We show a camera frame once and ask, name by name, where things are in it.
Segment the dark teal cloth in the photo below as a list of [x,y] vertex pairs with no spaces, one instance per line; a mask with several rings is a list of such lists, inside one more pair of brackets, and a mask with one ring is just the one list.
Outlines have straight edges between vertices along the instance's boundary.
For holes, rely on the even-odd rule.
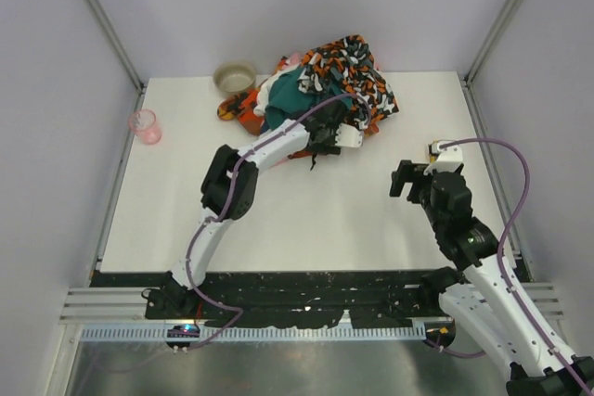
[[299,115],[317,103],[339,94],[335,83],[327,92],[304,93],[299,89],[303,68],[286,69],[276,73],[260,87],[254,113],[265,118],[265,130],[275,130],[293,114]]

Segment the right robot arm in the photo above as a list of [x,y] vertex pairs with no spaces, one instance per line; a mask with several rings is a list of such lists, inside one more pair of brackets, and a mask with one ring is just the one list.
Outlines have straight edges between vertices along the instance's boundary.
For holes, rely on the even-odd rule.
[[438,172],[403,160],[390,196],[425,212],[440,251],[453,262],[425,275],[424,297],[467,331],[502,373],[509,395],[590,395],[593,360],[578,356],[556,333],[504,257],[497,238],[474,216],[460,169]]

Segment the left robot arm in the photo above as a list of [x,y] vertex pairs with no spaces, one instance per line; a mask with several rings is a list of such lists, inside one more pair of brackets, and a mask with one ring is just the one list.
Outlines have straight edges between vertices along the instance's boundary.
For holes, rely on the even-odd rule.
[[270,127],[258,139],[241,148],[220,146],[200,186],[202,215],[184,255],[165,275],[148,303],[183,316],[201,302],[235,313],[244,310],[224,304],[200,290],[207,267],[228,227],[252,207],[259,175],[288,156],[306,150],[314,154],[336,148],[338,132],[347,107],[340,94],[303,112],[294,112],[281,124]]

